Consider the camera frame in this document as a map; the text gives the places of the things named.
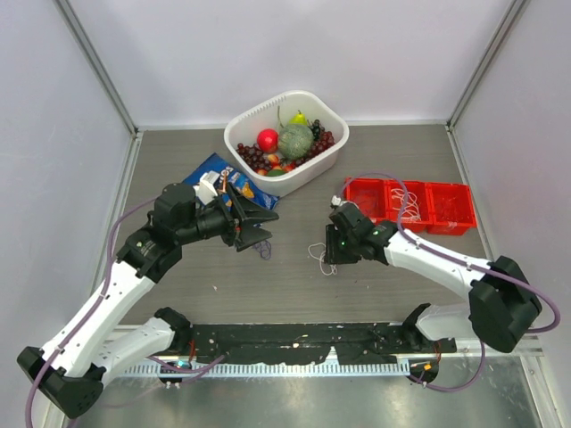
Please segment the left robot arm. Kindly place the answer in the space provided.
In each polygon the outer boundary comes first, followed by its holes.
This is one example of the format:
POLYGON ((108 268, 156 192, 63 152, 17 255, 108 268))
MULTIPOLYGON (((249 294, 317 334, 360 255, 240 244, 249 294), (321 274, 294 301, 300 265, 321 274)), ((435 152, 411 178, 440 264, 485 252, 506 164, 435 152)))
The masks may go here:
POLYGON ((233 185, 227 185, 224 193, 212 190, 210 201, 203 203, 192 185, 174 183, 149 202, 153 208, 145 225, 118 251, 114 249, 118 228, 112 227, 103 281, 72 320, 42 347, 27 347, 17 357, 32 383, 25 405, 26 426, 33 425, 38 392, 69 419, 76 419, 136 362, 164 351, 183 354, 193 338, 193 326, 171 308, 159 309, 111 344, 105 341, 126 313, 181 260, 185 245, 219 237, 225 245, 244 251, 268 240, 272 234, 261 224, 279 218, 233 185))

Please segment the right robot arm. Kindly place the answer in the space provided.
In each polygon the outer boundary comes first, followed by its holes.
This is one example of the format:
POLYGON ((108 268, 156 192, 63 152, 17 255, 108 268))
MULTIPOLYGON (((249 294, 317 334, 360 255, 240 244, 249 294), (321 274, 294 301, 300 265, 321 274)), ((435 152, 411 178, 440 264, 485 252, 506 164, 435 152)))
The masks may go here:
POLYGON ((354 264, 362 259, 403 268, 452 291, 466 303, 419 306, 402 333, 406 347, 421 352, 444 338, 477 338, 510 353, 542 312, 526 289, 519 265, 504 256, 473 258, 435 245, 390 220, 374 224, 353 202, 335 199, 326 227, 325 261, 354 264))

